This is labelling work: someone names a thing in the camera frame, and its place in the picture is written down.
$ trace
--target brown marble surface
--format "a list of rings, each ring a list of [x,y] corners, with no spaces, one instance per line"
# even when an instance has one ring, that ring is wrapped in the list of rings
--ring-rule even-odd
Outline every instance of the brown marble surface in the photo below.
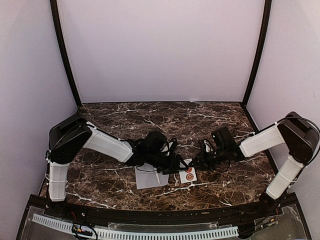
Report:
[[[198,140],[210,139],[219,127],[228,127],[237,141],[253,131],[238,103],[138,102],[90,103],[80,110],[87,120],[121,139],[139,139],[158,130],[178,140],[176,152],[193,158]],[[163,187],[139,189],[135,170],[99,152],[82,149],[68,172],[66,198],[86,206],[140,211],[182,211],[220,208],[256,202],[273,179],[264,153],[232,162],[225,173],[196,171],[197,181],[180,183],[171,174]],[[41,196],[46,195],[43,187]]]

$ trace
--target white paper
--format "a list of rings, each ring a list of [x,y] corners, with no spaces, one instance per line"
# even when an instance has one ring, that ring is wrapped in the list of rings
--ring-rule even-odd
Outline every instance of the white paper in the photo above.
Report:
[[[192,161],[192,159],[188,158],[184,161],[186,164],[189,164]],[[197,181],[197,175],[194,167],[189,167],[189,169],[187,170],[179,171],[179,175],[180,175],[180,181],[182,184]]]
[[[162,173],[158,173],[157,171],[155,171],[157,169],[149,164],[145,163],[143,166],[135,167],[134,170],[136,189],[156,188],[168,184],[169,174],[163,175]]]

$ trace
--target sticker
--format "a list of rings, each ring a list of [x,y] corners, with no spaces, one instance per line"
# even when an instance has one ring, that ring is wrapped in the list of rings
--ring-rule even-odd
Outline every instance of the sticker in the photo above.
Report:
[[[186,164],[189,164],[192,161],[192,159],[189,158],[184,161]],[[194,167],[189,167],[187,170],[179,171],[179,175],[182,184],[197,181],[196,171]]]
[[[191,173],[192,172],[192,167],[189,167],[187,170],[184,170],[186,173]]]
[[[189,173],[185,176],[185,178],[188,180],[188,181],[192,181],[194,179],[194,175],[192,173]]]

